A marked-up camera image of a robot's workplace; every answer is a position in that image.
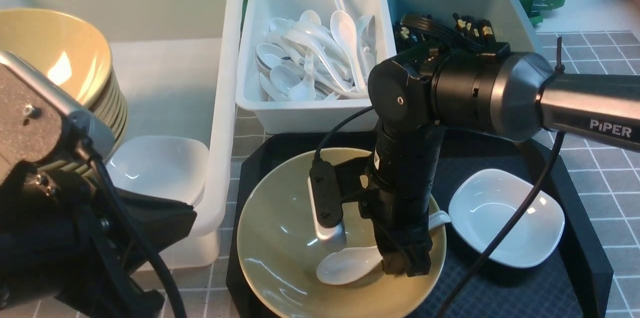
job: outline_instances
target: tile grid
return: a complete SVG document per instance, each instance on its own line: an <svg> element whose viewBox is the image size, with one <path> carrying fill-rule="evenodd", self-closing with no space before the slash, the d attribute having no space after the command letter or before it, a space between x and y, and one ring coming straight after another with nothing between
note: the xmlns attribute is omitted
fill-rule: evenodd
<svg viewBox="0 0 640 318"><path fill-rule="evenodd" d="M602 33L562 33L563 36L563 60L566 66L567 72L579 73L579 74L633 74L636 75L640 70L640 42L633 37L633 34L627 32L614 32L615 36L612 36L612 32ZM626 40L630 44L617 44L616 38L625 36ZM540 35L540 38L544 44L544 52L547 59L551 63L555 63L555 56L551 55L555 51L556 45L554 41L558 37L556 33L549 33ZM614 44L599 44L599 42L610 42ZM548 133L553 141L553 134ZM596 190L596 192L581 192L580 196L583 202L586 197L607 196L610 199L607 203L619 213L619 217L594 217L594 214L590 212L590 218L596 233L598 234L600 241L605 248L606 253L614 267L614 284L611 288L610 300L608 309L606 311L607 316L620 316L620 317L632 317L632 315L640 315L640 243L638 242L638 236L640 236L640 213L636 213L634 216L628 216L626 210L621 206L619 199L628 200L625 197L632 197L633 195L640 194L640 188L627 188L618 189L612 188L613 181L619 185L619 179L614 176L607 177L607 174L624 174L627 179L632 179L630 182L635 181L637 184L627 185L628 187L638 186L640 184L640 175L638 175L638 167L632 163L630 159L633 152L626 152L623 149L608 147L599 143L590 142L589 140L582 139L583 146L579 147L567 147L562 149L562 157L567 163L567 168L571 164L571 159L576 159L578 156L569 156L568 151L576 151L576 153L588 154L594 167L586 168L576 165L574 168L569 168L569 174L572 178L577 177L581 173L596 173L601 177L601 181L604 183L605 189ZM599 154L596 156L595 152L604 152L605 155ZM617 162L617 167L602 167L602 165L610 165L611 162L607 161L607 156L617 154L621 159ZM580 163L588 162L582 157ZM580 179L574 179L578 192L580 190ZM640 199L635 197L636 200L630 202L635 207L640 207Z"/></svg>
<svg viewBox="0 0 640 318"><path fill-rule="evenodd" d="M564 64L568 73L636 74L640 72L640 42L628 31L562 33ZM555 63L556 33L539 35L543 54ZM236 111L231 180L226 213L219 228L220 256L213 265L202 268L172 270L183 295L187 316L204 318L238 318L225 280L234 214L238 197L238 183L242 162L270 135L258 118L240 108ZM542 132L536 140L551 147L554 134ZM582 199L591 222L615 270L606 316L608 318L640 318L640 154L589 142L576 136L565 138L561 151L567 170ZM608 157L616 156L612 165ZM624 179L610 174L626 174ZM143 289L157 289L164 294L153 272L138 272L135 280ZM57 318L83 317L52 299L0 313L0 318ZM172 318L169 304L160 314Z"/></svg>

